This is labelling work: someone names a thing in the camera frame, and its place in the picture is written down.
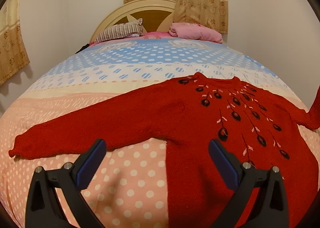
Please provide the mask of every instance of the sweater sleeve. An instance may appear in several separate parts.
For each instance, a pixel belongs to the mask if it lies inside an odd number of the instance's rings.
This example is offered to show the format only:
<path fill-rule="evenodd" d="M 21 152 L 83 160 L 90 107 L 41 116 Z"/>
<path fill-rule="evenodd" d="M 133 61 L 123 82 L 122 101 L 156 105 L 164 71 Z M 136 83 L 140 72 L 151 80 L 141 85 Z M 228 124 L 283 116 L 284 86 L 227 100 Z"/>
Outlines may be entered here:
<path fill-rule="evenodd" d="M 171 80 L 140 88 L 35 125 L 15 138 L 9 156 L 25 159 L 80 154 L 97 139 L 108 150 L 166 137 L 182 117 L 184 103 Z"/>
<path fill-rule="evenodd" d="M 303 125 L 310 130 L 316 130 L 320 128 L 320 87 L 318 88 L 316 99 L 308 113 L 303 109 L 297 108 L 294 104 L 282 96 L 274 94 L 272 98 L 275 101 L 275 105 L 280 106 L 289 112 L 291 118 L 298 125 Z"/>

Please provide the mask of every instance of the sweater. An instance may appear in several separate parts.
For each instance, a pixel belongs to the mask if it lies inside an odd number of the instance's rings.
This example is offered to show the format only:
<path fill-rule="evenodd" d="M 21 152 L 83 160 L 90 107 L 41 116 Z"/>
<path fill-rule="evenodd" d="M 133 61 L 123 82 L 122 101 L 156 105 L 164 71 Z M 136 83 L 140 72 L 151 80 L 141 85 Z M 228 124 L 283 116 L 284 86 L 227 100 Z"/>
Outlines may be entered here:
<path fill-rule="evenodd" d="M 36 159 L 80 154 L 97 138 L 109 150 L 151 137 L 165 139 L 169 226 L 208 228 L 233 195 L 208 154 L 209 141 L 218 138 L 240 162 L 280 168 L 294 227 L 318 185 L 318 163 L 297 124 L 320 127 L 319 90 L 306 113 L 237 77 L 211 79 L 197 72 L 35 125 L 15 138 L 9 155 Z M 256 190 L 238 225 L 249 216 Z"/>

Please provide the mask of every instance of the bed sheet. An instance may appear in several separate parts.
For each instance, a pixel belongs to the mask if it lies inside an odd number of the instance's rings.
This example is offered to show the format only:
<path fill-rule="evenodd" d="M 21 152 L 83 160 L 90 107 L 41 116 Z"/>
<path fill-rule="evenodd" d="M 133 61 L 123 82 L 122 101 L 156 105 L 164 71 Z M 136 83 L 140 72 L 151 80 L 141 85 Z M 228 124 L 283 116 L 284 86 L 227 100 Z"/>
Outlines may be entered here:
<path fill-rule="evenodd" d="M 209 78 L 237 76 L 306 109 L 273 72 L 221 44 L 168 37 L 93 45 L 44 74 L 0 118 L 0 201 L 10 217 L 24 227 L 28 188 L 37 166 L 60 168 L 78 157 L 10 158 L 8 150 L 17 135 L 35 124 L 116 95 L 195 72 Z M 320 162 L 319 136 L 303 126 L 299 130 Z M 152 138 L 107 152 L 88 189 L 82 191 L 106 227 L 168 227 L 165 150 L 165 141 Z M 62 192 L 57 193 L 68 220 L 78 226 Z"/>

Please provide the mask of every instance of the wooden headboard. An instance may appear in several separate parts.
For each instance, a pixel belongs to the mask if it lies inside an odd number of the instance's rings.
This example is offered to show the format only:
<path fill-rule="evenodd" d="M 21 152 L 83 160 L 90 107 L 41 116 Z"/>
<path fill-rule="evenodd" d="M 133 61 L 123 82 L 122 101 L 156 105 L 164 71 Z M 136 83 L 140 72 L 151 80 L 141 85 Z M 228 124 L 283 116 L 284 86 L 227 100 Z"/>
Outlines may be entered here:
<path fill-rule="evenodd" d="M 109 14 L 97 27 L 90 42 L 106 28 L 142 18 L 143 32 L 167 32 L 173 21 L 173 0 L 135 0 L 128 2 Z"/>

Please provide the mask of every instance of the striped pillow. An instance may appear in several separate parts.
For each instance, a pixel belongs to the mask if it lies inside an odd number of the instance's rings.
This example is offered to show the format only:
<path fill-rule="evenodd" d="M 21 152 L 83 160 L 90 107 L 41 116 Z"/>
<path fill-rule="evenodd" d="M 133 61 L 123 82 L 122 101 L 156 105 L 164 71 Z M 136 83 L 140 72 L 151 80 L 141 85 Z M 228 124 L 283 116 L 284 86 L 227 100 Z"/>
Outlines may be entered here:
<path fill-rule="evenodd" d="M 142 19 L 138 19 L 128 23 L 113 25 L 102 31 L 94 42 L 100 43 L 107 40 L 124 38 L 132 34 L 139 34 L 139 36 L 143 36 Z"/>

